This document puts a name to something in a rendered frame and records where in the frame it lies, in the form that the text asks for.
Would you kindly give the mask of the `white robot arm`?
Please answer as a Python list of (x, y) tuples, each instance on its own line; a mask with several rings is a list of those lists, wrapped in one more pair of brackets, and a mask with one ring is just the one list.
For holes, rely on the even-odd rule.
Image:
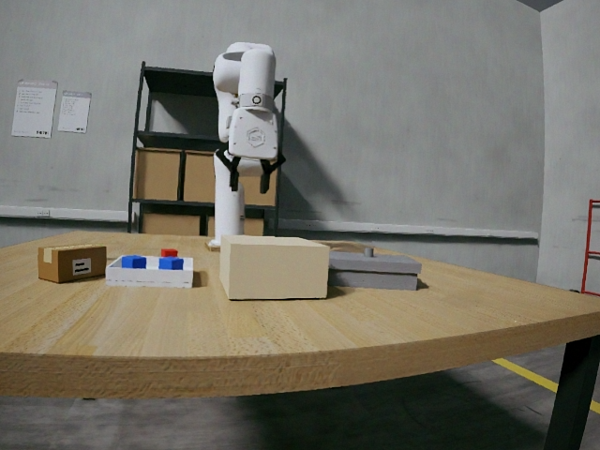
[[(252, 106), (273, 112), (276, 61), (271, 47), (247, 42), (232, 44), (217, 58), (213, 76), (219, 103), (218, 136), (222, 142), (228, 141), (234, 110)], [(263, 175), (261, 165), (260, 161), (241, 159), (237, 171), (239, 176), (259, 177)], [(215, 154), (214, 169), (216, 239), (211, 244), (220, 246), (222, 234), (245, 235), (245, 190), (238, 181), (238, 190), (232, 192), (230, 172)]]

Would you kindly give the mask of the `red block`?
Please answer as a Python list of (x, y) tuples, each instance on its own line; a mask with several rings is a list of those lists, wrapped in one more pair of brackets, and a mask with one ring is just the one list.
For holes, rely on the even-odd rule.
[(161, 257), (175, 257), (177, 258), (177, 250), (175, 249), (162, 249)]

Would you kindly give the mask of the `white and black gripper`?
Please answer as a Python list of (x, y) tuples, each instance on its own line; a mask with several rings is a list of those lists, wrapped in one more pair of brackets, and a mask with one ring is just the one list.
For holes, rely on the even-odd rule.
[[(229, 187), (232, 188), (232, 192), (238, 190), (237, 167), (240, 160), (254, 158), (259, 160), (244, 160), (261, 162), (260, 193), (266, 194), (269, 190), (270, 174), (286, 161), (278, 149), (277, 116), (262, 107), (238, 108), (233, 112), (229, 135), (228, 141), (216, 151), (215, 155), (230, 172)], [(232, 162), (224, 155), (226, 150)], [(277, 161), (271, 165), (269, 159), (275, 158)]]

